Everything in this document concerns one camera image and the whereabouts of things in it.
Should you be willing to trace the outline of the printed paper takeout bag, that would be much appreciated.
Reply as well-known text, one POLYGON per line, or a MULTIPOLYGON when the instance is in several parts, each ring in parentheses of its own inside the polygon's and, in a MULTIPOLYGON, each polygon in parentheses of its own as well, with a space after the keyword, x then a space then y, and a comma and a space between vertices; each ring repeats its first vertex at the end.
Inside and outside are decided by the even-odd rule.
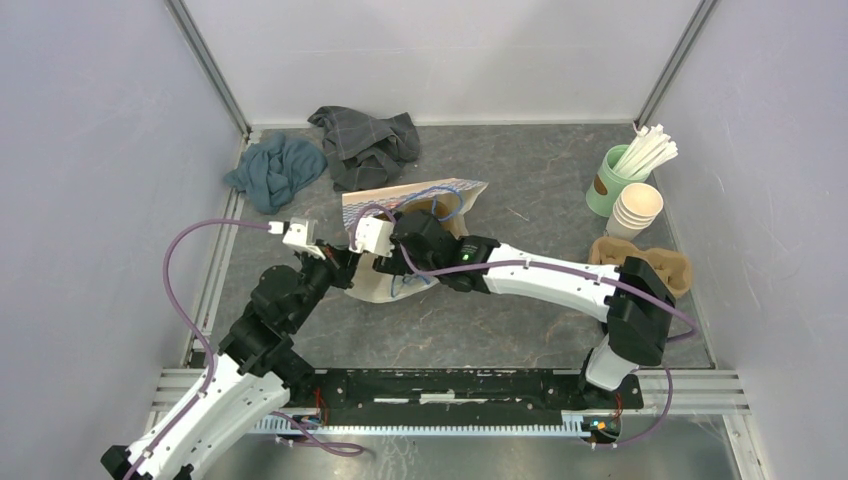
MULTIPOLYGON (((391 210, 429 210, 442 220, 444 229, 454 236, 469 233, 464 215, 474 206, 479 195, 488 187, 480 180, 448 178, 414 184, 345 193, 341 211, 345 229, 353 231, 354 221, 361 210, 370 204, 379 204, 391 210)), ((353 287, 345 294, 356 300, 383 304, 396 302, 425 292, 436 286, 436 280, 415 274, 390 275, 374 270, 376 256, 365 254, 360 258, 353 277, 353 287)))

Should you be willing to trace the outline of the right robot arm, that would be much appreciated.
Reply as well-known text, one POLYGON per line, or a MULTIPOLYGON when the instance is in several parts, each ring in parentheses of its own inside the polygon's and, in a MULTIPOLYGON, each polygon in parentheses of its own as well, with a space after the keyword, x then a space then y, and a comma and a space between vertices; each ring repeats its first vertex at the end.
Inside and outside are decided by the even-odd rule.
POLYGON ((533 255, 495 239, 456 237, 425 211, 356 220, 353 244, 374 268, 431 278, 458 292, 514 295, 570 308, 606 328, 577 382, 580 400, 602 408, 624 378, 661 364, 675 300, 650 264, 579 264, 533 255))

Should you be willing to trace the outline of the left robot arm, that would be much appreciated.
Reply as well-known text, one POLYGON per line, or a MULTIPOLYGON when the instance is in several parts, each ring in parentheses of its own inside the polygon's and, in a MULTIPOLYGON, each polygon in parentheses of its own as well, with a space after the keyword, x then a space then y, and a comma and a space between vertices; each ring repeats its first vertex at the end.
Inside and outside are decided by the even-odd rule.
POLYGON ((314 368, 292 336, 332 288, 352 285, 359 254, 322 244, 299 269, 265 270, 207 370, 148 433, 114 445, 101 463, 113 479, 199 479, 253 426, 286 404, 306 405, 314 368))

